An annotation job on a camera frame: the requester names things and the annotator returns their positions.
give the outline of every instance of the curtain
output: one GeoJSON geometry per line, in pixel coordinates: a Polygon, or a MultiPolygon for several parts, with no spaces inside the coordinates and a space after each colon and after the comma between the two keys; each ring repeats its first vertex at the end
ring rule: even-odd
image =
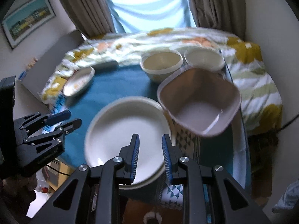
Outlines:
{"type": "Polygon", "coordinates": [[[195,27],[188,0],[107,0],[118,33],[195,27]]]}
{"type": "Polygon", "coordinates": [[[245,0],[189,0],[196,26],[245,36],[245,0]]]}
{"type": "Polygon", "coordinates": [[[106,0],[60,0],[76,28],[88,38],[114,32],[106,0]]]}

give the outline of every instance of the plastic container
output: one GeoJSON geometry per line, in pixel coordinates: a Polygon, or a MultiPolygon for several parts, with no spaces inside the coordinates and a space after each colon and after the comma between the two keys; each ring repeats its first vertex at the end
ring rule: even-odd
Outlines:
{"type": "Polygon", "coordinates": [[[185,51],[184,57],[188,65],[212,72],[220,71],[225,65],[223,56],[215,49],[193,47],[185,51]]]}
{"type": "Polygon", "coordinates": [[[140,60],[142,70],[155,83],[162,82],[182,65],[182,55],[176,50],[150,51],[140,60]]]}
{"type": "Polygon", "coordinates": [[[157,98],[176,123],[202,137],[221,134],[241,104],[240,92],[232,83],[188,65],[159,85],[157,98]]]}

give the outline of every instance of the teal tablecloth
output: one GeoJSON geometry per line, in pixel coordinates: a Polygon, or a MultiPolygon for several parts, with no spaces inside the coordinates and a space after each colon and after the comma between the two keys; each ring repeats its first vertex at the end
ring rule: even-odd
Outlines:
{"type": "MultiPolygon", "coordinates": [[[[114,100],[126,96],[145,96],[157,100],[157,88],[158,85],[150,82],[139,65],[97,72],[84,94],[72,101],[67,101],[72,118],[82,119],[82,126],[66,137],[65,152],[60,158],[74,167],[86,163],[84,158],[85,133],[97,112],[114,100]]],[[[222,165],[233,176],[236,173],[237,177],[234,177],[237,181],[238,178],[243,179],[240,184],[244,188],[250,186],[250,173],[248,173],[248,171],[250,172],[250,161],[245,133],[242,133],[243,140],[238,142],[238,147],[236,147],[236,143],[233,142],[231,125],[220,136],[209,139],[194,136],[190,132],[180,129],[178,125],[176,125],[176,129],[177,144],[183,153],[202,165],[210,167],[222,165]]],[[[162,175],[155,182],[138,189],[138,191],[125,191],[125,195],[145,202],[160,201],[161,204],[170,208],[180,208],[182,186],[167,186],[164,178],[165,176],[162,175]]]]}

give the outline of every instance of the white plate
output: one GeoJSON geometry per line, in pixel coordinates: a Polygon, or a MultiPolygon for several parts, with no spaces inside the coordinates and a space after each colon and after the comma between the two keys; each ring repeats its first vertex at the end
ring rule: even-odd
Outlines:
{"type": "Polygon", "coordinates": [[[94,75],[95,70],[91,66],[79,69],[64,85],[63,94],[66,97],[79,95],[89,86],[94,75]]]}
{"type": "Polygon", "coordinates": [[[122,98],[104,107],[91,121],[84,142],[85,159],[90,167],[102,165],[118,156],[137,133],[140,149],[136,178],[132,185],[120,185],[120,189],[141,188],[164,172],[162,136],[172,136],[174,145],[172,132],[172,121],[167,120],[159,103],[145,97],[122,98]]]}

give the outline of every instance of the table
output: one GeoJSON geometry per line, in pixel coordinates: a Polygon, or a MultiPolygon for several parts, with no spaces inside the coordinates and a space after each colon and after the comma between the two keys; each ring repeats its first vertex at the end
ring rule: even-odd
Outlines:
{"type": "MultiPolygon", "coordinates": [[[[225,77],[232,81],[227,66],[225,77]]],[[[116,99],[126,96],[145,96],[157,101],[158,85],[150,82],[139,65],[101,70],[96,73],[88,91],[67,102],[72,118],[81,118],[82,126],[65,139],[65,152],[60,159],[74,167],[86,163],[84,159],[85,132],[99,110],[116,99]]],[[[176,140],[182,152],[199,164],[222,165],[239,184],[251,192],[249,148],[242,114],[239,111],[231,125],[217,137],[204,139],[175,125],[176,140]]],[[[165,174],[138,190],[120,190],[120,194],[147,203],[181,209],[183,186],[167,185],[165,174]]]]}

